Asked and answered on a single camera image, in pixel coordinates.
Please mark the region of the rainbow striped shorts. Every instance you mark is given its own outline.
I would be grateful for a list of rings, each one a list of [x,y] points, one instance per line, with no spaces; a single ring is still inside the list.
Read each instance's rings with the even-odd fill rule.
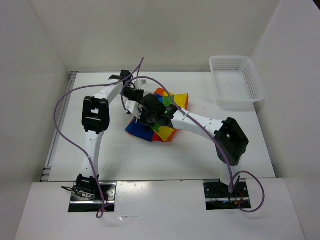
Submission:
[[[126,88],[124,96],[129,100],[137,100],[139,118],[134,117],[125,131],[147,142],[171,142],[177,130],[173,128],[171,119],[178,110],[187,109],[189,95],[167,94],[163,88],[154,93],[143,95],[142,90]]]

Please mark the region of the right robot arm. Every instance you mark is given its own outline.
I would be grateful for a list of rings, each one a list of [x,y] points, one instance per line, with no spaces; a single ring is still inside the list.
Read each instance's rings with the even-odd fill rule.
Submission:
[[[204,117],[179,107],[176,102],[165,106],[153,94],[144,96],[138,102],[138,109],[141,110],[138,121],[144,125],[183,130],[213,142],[217,156],[224,164],[219,191],[225,197],[237,191],[237,173],[249,139],[234,118],[217,120]]]

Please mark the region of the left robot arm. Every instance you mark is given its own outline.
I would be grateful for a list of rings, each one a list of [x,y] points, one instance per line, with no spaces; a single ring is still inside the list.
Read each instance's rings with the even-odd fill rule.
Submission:
[[[98,93],[84,98],[81,116],[84,147],[80,148],[84,160],[73,188],[78,195],[89,200],[105,200],[99,183],[99,155],[103,136],[110,126],[110,104],[117,96],[127,98],[124,110],[131,114],[137,112],[144,96],[142,86],[146,83],[142,78],[133,77],[128,70],[122,70],[120,75],[112,75]]]

